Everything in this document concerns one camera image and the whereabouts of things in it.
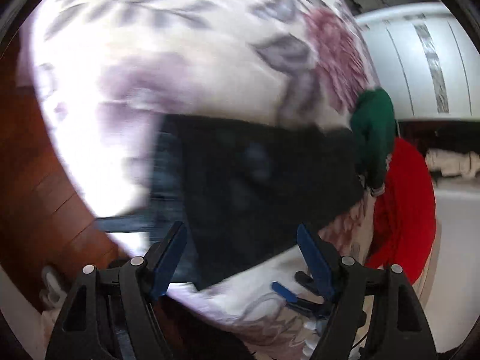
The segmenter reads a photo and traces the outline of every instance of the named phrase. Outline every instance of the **red garment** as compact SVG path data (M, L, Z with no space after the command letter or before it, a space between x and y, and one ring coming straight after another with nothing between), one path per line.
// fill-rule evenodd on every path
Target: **red garment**
M401 138L375 203L373 229L366 266L400 264L409 281L417 281L435 238L435 195L424 158Z

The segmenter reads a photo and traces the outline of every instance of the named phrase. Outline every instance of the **black cable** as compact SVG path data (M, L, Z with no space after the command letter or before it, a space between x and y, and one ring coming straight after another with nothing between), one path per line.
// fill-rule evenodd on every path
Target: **black cable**
M360 341L358 341L354 346L352 346L352 349L356 348L360 343L367 338L368 332L365 333L365 335L361 338Z

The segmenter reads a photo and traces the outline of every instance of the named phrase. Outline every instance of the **dark blue fabric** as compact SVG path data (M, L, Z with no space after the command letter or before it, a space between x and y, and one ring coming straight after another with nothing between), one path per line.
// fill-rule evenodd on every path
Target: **dark blue fabric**
M201 290L296 244L362 198L355 140L343 128L291 131L238 120L168 115L159 132L150 207L152 242L178 220L190 240L173 280ZM102 219L102 228L114 231ZM124 227L137 217L124 217Z

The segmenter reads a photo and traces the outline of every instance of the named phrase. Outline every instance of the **bedding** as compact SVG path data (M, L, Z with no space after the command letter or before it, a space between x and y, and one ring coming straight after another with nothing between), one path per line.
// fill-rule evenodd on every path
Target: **bedding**
M44 0L21 35L19 84L33 83L96 217L145 207L164 114L329 131L349 127L358 95L379 85L343 0ZM366 255L373 205L366 193L322 236ZM111 237L131 255L148 248L145 232ZM252 350L299 359L311 331L270 289L278 280L308 297L297 270L306 265L293 247L203 291L174 283L168 293Z

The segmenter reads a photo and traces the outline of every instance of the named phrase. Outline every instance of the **green garment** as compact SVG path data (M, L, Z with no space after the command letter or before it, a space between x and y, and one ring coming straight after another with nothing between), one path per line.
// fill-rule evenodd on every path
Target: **green garment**
M360 95L350 120L357 140L357 172L365 176L372 195L383 193L388 163L394 147L395 115L392 100L383 89Z

